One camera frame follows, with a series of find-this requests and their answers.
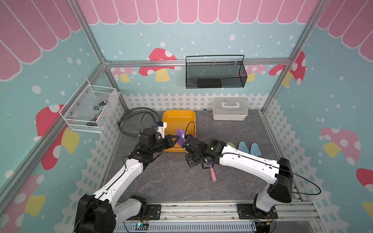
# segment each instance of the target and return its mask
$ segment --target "ventilated metal panel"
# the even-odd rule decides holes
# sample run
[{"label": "ventilated metal panel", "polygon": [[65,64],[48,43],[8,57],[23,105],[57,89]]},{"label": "ventilated metal panel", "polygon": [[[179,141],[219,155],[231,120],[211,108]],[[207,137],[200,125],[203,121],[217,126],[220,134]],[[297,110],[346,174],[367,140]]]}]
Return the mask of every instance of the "ventilated metal panel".
[{"label": "ventilated metal panel", "polygon": [[[147,231],[136,229],[136,223],[126,223],[129,232],[254,232],[251,222],[185,222],[150,223]],[[114,229],[114,233],[127,233],[123,224]]]}]

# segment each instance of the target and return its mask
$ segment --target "white plastic storage box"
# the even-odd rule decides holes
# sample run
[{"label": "white plastic storage box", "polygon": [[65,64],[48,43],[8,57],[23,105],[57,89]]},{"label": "white plastic storage box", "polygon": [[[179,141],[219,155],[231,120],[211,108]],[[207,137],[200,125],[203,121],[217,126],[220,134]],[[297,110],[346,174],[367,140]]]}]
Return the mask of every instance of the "white plastic storage box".
[{"label": "white plastic storage box", "polygon": [[214,120],[244,120],[249,106],[245,97],[214,97],[212,99]]}]

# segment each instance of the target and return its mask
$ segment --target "blue slipper insole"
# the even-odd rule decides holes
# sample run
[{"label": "blue slipper insole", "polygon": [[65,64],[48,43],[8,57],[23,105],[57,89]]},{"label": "blue slipper insole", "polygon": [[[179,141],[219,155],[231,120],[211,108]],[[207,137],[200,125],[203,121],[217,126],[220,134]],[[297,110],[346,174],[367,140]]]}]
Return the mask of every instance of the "blue slipper insole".
[{"label": "blue slipper insole", "polygon": [[259,149],[258,144],[253,143],[253,144],[251,145],[251,148],[250,148],[250,154],[252,154],[252,155],[254,155],[254,156],[261,156],[261,152],[260,152],[260,149]]},{"label": "blue slipper insole", "polygon": [[238,150],[250,154],[249,149],[247,148],[247,145],[245,142],[239,142]]}]

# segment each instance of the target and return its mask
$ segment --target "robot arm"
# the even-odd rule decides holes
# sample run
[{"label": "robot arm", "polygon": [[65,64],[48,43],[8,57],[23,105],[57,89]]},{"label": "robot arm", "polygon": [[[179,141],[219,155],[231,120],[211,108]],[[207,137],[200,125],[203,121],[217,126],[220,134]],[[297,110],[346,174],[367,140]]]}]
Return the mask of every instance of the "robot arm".
[{"label": "robot arm", "polygon": [[293,176],[290,162],[281,158],[279,161],[258,158],[251,154],[232,148],[218,140],[208,144],[199,141],[192,135],[185,137],[182,146],[189,167],[198,164],[219,164],[235,167],[265,180],[268,184],[254,200],[252,212],[267,214],[278,202],[290,203]]},{"label": "robot arm", "polygon": [[144,217],[147,200],[131,196],[126,202],[117,205],[117,201],[130,183],[154,161],[153,154],[175,146],[179,136],[166,135],[165,122],[157,122],[157,130],[144,129],[140,142],[128,155],[123,167],[93,195],[85,194],[78,202],[75,229],[77,233],[113,232],[116,225],[128,218]]}]

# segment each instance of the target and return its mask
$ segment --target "yellow plastic tub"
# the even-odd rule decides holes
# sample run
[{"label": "yellow plastic tub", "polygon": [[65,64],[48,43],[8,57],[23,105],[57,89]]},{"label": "yellow plastic tub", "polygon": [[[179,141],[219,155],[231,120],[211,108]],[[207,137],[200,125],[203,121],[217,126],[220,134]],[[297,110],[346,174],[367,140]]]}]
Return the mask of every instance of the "yellow plastic tub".
[{"label": "yellow plastic tub", "polygon": [[[168,110],[163,114],[163,122],[167,122],[167,128],[164,131],[164,134],[176,135],[178,129],[185,131],[186,127],[190,122],[195,122],[195,113],[191,110]],[[195,124],[191,123],[188,127],[186,134],[192,134],[195,132]],[[178,143],[170,149],[166,149],[167,152],[186,152]]]}]

